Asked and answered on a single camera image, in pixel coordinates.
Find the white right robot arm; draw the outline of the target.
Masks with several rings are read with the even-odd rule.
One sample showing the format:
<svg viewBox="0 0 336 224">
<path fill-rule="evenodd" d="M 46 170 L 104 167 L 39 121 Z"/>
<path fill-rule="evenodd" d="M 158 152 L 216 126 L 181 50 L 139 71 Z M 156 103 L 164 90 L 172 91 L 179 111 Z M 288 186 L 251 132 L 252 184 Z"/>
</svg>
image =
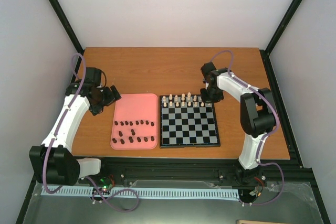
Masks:
<svg viewBox="0 0 336 224">
<path fill-rule="evenodd" d="M 238 161 L 245 170 L 256 168 L 267 137 L 279 126 L 271 91 L 247 84 L 227 68 L 217 70 L 212 62 L 205 63 L 201 73 L 205 81 L 205 88 L 200 89 L 204 103 L 222 101 L 224 91 L 240 103 L 245 139 Z"/>
</svg>

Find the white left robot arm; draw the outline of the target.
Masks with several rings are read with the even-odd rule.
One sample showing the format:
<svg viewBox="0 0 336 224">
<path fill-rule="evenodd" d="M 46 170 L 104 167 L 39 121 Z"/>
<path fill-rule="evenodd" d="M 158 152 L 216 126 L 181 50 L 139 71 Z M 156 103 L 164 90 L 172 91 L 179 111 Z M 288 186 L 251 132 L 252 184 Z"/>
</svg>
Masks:
<svg viewBox="0 0 336 224">
<path fill-rule="evenodd" d="M 106 82 L 102 70 L 87 67 L 84 79 L 67 87 L 63 107 L 50 133 L 40 146 L 32 146 L 29 151 L 39 183 L 72 186 L 86 176 L 100 184 L 108 180 L 109 170 L 99 158 L 77 159 L 72 154 L 73 141 L 86 112 L 96 116 L 121 98 L 116 87 L 108 87 Z"/>
</svg>

